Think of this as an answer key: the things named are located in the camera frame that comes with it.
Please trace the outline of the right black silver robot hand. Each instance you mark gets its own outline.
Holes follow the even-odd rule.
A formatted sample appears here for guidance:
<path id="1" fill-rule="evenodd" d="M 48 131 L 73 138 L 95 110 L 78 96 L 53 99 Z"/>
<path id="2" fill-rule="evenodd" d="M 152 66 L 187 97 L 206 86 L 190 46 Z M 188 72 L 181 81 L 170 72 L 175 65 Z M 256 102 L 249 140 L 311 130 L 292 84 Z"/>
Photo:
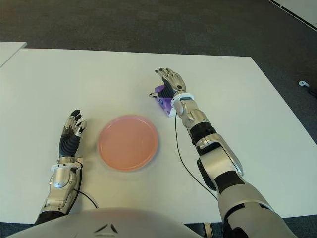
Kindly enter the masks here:
<path id="1" fill-rule="evenodd" d="M 186 92 L 186 86 L 182 77 L 170 68 L 155 70 L 163 81 L 164 88 L 159 92 L 150 93 L 151 98 L 173 98 L 179 93 Z"/>

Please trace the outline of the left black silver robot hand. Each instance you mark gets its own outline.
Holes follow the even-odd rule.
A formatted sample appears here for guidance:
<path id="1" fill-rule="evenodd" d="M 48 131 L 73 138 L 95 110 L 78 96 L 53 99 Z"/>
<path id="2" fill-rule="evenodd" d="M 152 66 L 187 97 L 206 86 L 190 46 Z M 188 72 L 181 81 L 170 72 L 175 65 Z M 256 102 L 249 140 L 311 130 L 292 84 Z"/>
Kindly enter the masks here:
<path id="1" fill-rule="evenodd" d="M 59 157 L 74 157 L 81 137 L 87 127 L 87 121 L 79 122 L 81 118 L 81 111 L 74 110 L 67 118 L 59 141 Z"/>

